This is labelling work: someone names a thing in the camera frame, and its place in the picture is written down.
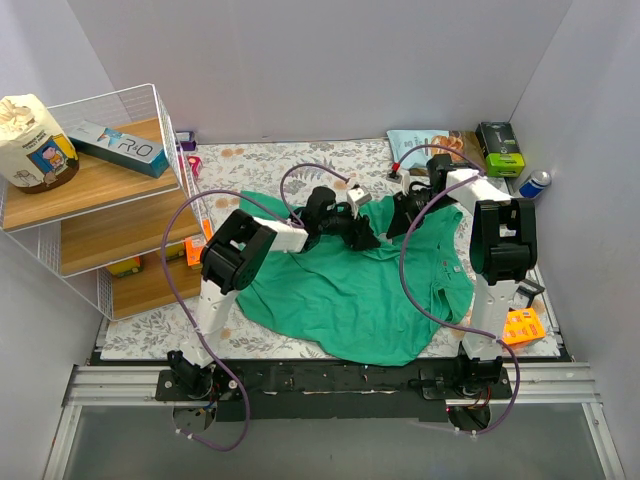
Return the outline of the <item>green garment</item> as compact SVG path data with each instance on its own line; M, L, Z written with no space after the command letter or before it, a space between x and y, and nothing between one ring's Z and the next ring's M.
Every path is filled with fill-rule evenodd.
M402 366L414 360L438 331L416 310L459 323L473 284L454 237L462 212L449 206L429 213L411 236L408 252L395 238L362 252L338 236L324 236L306 253L271 253L237 302L243 314L276 333L317 343L348 361Z

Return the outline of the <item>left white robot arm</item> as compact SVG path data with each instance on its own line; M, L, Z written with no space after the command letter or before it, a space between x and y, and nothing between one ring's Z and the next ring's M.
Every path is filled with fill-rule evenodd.
M224 326L240 291L257 276L271 252L303 253L317 245L323 235L339 236L353 251L380 246L369 217L359 212L371 194L355 185L342 203L328 187L316 187L305 206L281 218L265 206L270 220L234 210L200 254L201 283L198 305L187 317L193 333L180 349L168 354L175 384L193 400L213 394L215 383L209 365L216 361L213 337Z

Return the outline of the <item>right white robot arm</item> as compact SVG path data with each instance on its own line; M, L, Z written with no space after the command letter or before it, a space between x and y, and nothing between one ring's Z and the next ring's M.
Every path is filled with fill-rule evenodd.
M471 325L462 329L462 348L474 362L452 373L454 389L471 398L489 384L486 369L478 363L502 356L499 341L509 302L537 262L535 207L528 199L500 191L478 170L457 167L448 155L432 157L428 169L429 184L415 190L409 172L399 165L392 167L389 177L400 184L400 191L393 196L387 237L416 230L432 210L453 203L472 215L469 256L476 285Z

